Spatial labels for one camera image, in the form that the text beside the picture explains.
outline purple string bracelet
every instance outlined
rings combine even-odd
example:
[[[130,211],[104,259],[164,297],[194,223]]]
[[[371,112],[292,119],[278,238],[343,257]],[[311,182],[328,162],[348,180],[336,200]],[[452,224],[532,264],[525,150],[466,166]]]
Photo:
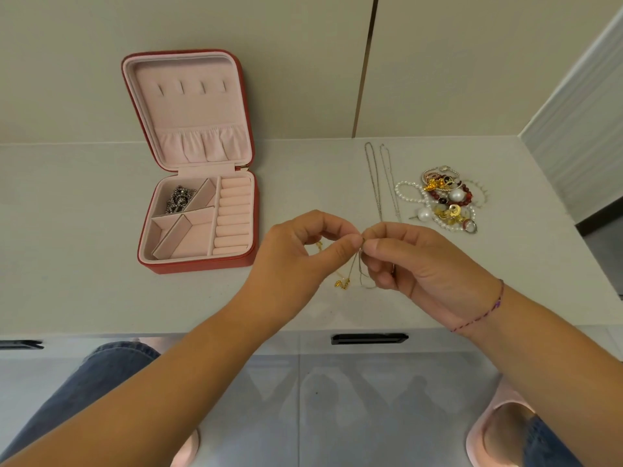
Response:
[[[487,311],[485,314],[483,314],[483,315],[479,316],[478,318],[473,319],[473,320],[471,320],[470,322],[466,322],[465,324],[463,324],[463,325],[459,326],[458,328],[454,328],[454,329],[453,329],[452,331],[450,331],[450,332],[456,332],[456,331],[458,331],[458,330],[460,330],[460,329],[465,328],[466,326],[469,326],[470,324],[474,324],[475,322],[480,321],[481,319],[486,318],[487,316],[489,316],[491,313],[493,313],[493,312],[494,312],[494,310],[495,310],[496,308],[499,308],[499,307],[500,307],[500,305],[502,304],[502,297],[504,296],[504,286],[505,286],[505,285],[504,285],[504,281],[503,281],[501,278],[500,278],[500,282],[502,282],[502,289],[500,290],[500,296],[499,296],[499,297],[498,297],[498,299],[496,300],[496,302],[495,302],[495,304],[494,304],[493,308],[491,308],[489,311]]]

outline white countertop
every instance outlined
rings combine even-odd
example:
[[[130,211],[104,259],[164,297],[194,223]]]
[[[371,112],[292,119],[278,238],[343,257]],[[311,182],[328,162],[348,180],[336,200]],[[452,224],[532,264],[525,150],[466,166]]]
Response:
[[[258,141],[251,170],[259,178],[261,234],[314,208],[360,229],[376,223],[365,142]],[[618,296],[518,138],[373,142],[391,150],[396,181],[448,164],[487,186],[478,234],[445,232],[483,266],[575,325],[623,324]],[[249,272],[157,275],[137,262],[145,211],[167,175],[143,143],[0,146],[0,159],[4,339],[187,332],[226,304]],[[380,167],[384,218],[391,220]],[[400,206],[405,221],[417,207]],[[400,294],[365,290],[356,279],[343,291],[334,280],[284,331],[438,327]]]

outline beige cabinet door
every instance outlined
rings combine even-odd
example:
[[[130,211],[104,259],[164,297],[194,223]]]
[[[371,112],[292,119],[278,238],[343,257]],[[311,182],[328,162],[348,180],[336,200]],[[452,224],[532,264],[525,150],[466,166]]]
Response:
[[[0,143],[142,140],[121,59],[240,58],[260,138],[350,137],[372,0],[2,0]]]
[[[357,136],[518,134],[623,0],[379,0]]]

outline blue jeans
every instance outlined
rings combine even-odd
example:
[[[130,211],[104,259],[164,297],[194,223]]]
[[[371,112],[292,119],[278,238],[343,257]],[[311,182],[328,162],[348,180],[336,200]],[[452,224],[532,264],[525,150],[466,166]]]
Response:
[[[121,385],[159,355],[142,342],[110,342],[98,347],[37,410],[0,455],[0,463]],[[528,427],[524,465],[581,467],[580,462],[538,416],[533,418]]]

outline open jewelry box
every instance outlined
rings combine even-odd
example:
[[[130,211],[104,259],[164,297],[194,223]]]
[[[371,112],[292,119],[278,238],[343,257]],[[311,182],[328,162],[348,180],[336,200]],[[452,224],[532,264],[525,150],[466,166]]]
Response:
[[[123,77],[156,162],[175,172],[156,185],[138,260],[156,273],[253,264],[259,191],[238,59],[223,50],[127,56]],[[167,214],[177,186],[195,190]]]

